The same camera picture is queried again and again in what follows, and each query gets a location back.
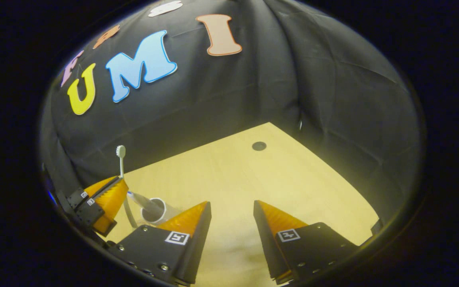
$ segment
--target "black fabric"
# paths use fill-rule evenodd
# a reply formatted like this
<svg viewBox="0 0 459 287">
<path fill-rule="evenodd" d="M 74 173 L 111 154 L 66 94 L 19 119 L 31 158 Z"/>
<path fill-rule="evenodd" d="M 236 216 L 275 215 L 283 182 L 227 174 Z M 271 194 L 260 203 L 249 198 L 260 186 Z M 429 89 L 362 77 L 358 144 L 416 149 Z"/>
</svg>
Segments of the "black fabric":
<svg viewBox="0 0 459 287">
<path fill-rule="evenodd" d="M 132 171 L 272 122 L 346 178 L 384 222 L 392 218 L 413 189 L 423 135 L 412 95 L 388 60 L 350 28 L 298 2 L 182 3 L 154 18 L 148 13 L 159 4 L 149 5 L 115 22 L 120 31 L 97 49 L 100 35 L 72 52 L 84 49 L 64 87 L 63 71 L 55 78 L 42 122 L 42 158 L 57 188 L 68 195 L 118 174 L 117 145 L 126 146 Z M 241 53 L 207 54 L 208 33 L 195 20 L 204 14 L 233 18 Z M 115 104 L 106 63 L 120 52 L 133 57 L 143 38 L 163 29 L 178 70 L 141 80 Z M 95 101 L 77 116 L 66 91 L 92 63 Z M 78 88 L 84 95 L 84 81 Z"/>
<path fill-rule="evenodd" d="M 384 223 L 382 222 L 381 219 L 379 219 L 377 223 L 375 223 L 375 225 L 371 227 L 371 234 L 373 234 L 374 236 L 377 235 L 383 227 L 384 227 Z"/>
</svg>

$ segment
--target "letter m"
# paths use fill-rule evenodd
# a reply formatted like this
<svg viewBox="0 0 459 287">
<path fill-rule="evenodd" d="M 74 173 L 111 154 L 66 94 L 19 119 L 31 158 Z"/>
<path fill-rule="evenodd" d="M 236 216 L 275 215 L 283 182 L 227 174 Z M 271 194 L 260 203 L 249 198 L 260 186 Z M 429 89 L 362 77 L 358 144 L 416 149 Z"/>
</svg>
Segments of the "letter m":
<svg viewBox="0 0 459 287">
<path fill-rule="evenodd" d="M 125 79 L 134 89 L 141 85 L 141 72 L 144 64 L 144 81 L 151 83 L 164 78 L 177 70 L 177 64 L 169 61 L 164 50 L 163 38 L 167 31 L 162 30 L 144 38 L 132 59 L 124 53 L 114 56 L 106 64 L 113 82 L 113 102 L 118 103 L 129 95 L 130 89 L 124 86 Z"/>
</svg>

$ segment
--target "pink letter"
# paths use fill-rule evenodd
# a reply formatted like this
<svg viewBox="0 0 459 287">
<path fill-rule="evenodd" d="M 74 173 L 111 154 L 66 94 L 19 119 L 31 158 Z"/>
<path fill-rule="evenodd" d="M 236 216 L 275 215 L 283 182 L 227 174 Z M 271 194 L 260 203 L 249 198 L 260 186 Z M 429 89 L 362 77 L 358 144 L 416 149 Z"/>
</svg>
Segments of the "pink letter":
<svg viewBox="0 0 459 287">
<path fill-rule="evenodd" d="M 77 54 L 77 56 L 75 56 L 65 68 L 65 73 L 63 74 L 63 80 L 60 87 L 63 87 L 65 82 L 70 78 L 70 75 L 72 74 L 71 71 L 75 67 L 75 64 L 77 64 L 77 58 L 79 58 L 82 53 L 84 53 L 84 50 L 80 51 L 79 54 Z"/>
</svg>

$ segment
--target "orange letter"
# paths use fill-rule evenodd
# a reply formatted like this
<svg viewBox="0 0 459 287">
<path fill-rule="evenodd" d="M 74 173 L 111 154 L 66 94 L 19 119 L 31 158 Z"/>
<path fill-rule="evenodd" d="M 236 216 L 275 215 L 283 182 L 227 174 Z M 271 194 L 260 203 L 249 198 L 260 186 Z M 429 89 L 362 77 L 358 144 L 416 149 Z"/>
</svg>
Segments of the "orange letter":
<svg viewBox="0 0 459 287">
<path fill-rule="evenodd" d="M 95 46 L 93 46 L 93 49 L 97 49 L 98 46 L 100 46 L 102 43 L 104 43 L 105 40 L 113 37 L 118 31 L 120 31 L 120 25 L 117 25 L 113 28 L 111 28 L 109 31 L 104 33 L 98 40 L 97 43 L 95 43 Z"/>
<path fill-rule="evenodd" d="M 235 43 L 231 34 L 228 21 L 231 17 L 221 14 L 202 15 L 196 18 L 202 22 L 210 37 L 210 47 L 207 52 L 212 56 L 225 56 L 237 54 L 242 51 L 242 46 Z"/>
</svg>

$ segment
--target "yellow letter u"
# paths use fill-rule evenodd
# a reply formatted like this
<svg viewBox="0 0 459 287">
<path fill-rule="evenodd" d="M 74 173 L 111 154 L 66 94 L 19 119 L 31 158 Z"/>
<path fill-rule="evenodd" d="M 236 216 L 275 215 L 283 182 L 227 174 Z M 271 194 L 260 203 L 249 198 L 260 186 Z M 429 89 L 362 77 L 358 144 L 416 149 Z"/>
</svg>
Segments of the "yellow letter u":
<svg viewBox="0 0 459 287">
<path fill-rule="evenodd" d="M 86 97 L 84 100 L 79 99 L 79 92 L 77 91 L 79 79 L 76 79 L 67 91 L 67 94 L 71 100 L 72 111 L 77 115 L 86 113 L 86 111 L 91 107 L 93 101 L 95 100 L 95 82 L 93 80 L 94 67 L 95 63 L 89 65 L 89 67 L 87 67 L 86 70 L 84 70 L 84 72 L 80 75 L 84 78 L 84 83 L 86 84 Z"/>
</svg>

